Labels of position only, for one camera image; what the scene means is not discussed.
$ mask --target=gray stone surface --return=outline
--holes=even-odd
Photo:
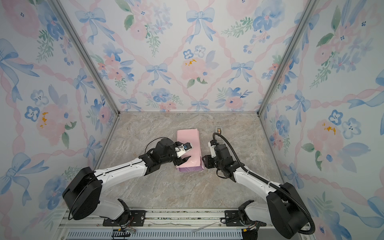
[[[281,181],[260,120],[256,114],[245,113],[122,113],[100,168],[131,161],[144,153],[151,140],[162,136],[176,139],[176,131],[180,129],[199,130],[204,156],[209,154],[207,143],[215,126],[223,127],[223,136],[230,141],[241,162],[267,179]],[[121,198],[130,207],[234,208],[249,199],[264,203],[245,186],[217,177],[216,169],[179,172],[172,163],[113,186],[103,195]]]

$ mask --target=metal corner post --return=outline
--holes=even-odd
[[[279,65],[279,67],[276,71],[276,74],[275,74],[275,76],[274,76],[271,84],[269,85],[267,92],[264,96],[263,102],[262,102],[260,109],[258,111],[259,117],[262,116],[263,112],[265,111],[266,106],[267,106],[270,98],[273,95],[273,91],[276,88],[276,86],[279,82],[279,79],[282,77],[284,69],[288,65],[289,59],[292,57],[293,52],[295,51],[295,48],[296,48],[301,36],[303,35],[303,32],[308,27],[308,23],[312,17],[312,14],[313,14],[317,4],[318,4],[318,0],[308,0],[308,4],[303,11],[300,22],[297,25],[296,30],[292,35],[292,40],[289,43],[287,49],[285,50],[283,58],[281,60],[281,64]]]
[[[91,57],[89,56],[83,43],[80,41],[80,37],[77,34],[75,28],[73,27],[73,24],[69,19],[67,13],[65,12],[60,0],[49,0],[48,3],[51,6],[54,13],[56,14],[57,18],[63,24],[63,28],[66,30],[71,40],[73,41],[75,48],[77,49],[78,53],[84,60],[86,67],[89,69],[90,73],[92,74],[93,79],[95,80],[97,86],[100,88],[106,101],[108,102],[110,107],[113,109],[113,112],[115,113],[115,115],[118,116],[119,109],[116,106],[115,102],[113,101],[113,98],[110,95],[109,91],[107,90],[107,87],[105,86],[103,80],[100,78],[98,71],[92,62]]]

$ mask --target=pink package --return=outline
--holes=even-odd
[[[200,138],[197,129],[185,129],[177,131],[177,141],[181,143],[190,142],[192,149],[185,153],[182,158],[191,156],[187,162],[176,166],[180,172],[201,171],[204,169],[204,164],[201,159]]]

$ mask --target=floral wallpaper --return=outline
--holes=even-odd
[[[0,5],[0,239],[51,239],[115,114],[47,2]]]
[[[318,240],[384,239],[383,12],[379,0],[320,0],[262,113]]]
[[[61,3],[122,111],[257,111],[307,1]]]

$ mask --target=black mounting plate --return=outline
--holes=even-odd
[[[241,222],[240,222],[240,218],[239,218],[239,215],[238,215],[238,210],[226,210],[224,211],[225,213],[225,218],[221,218],[221,220],[225,219],[225,225],[227,227],[245,227]],[[266,223],[261,223],[260,225],[261,227],[265,227],[266,226]]]
[[[142,227],[144,225],[145,220],[145,210],[131,210],[131,214],[133,216],[131,227]],[[103,222],[104,227],[119,227],[116,220],[112,220],[110,218],[105,219]]]

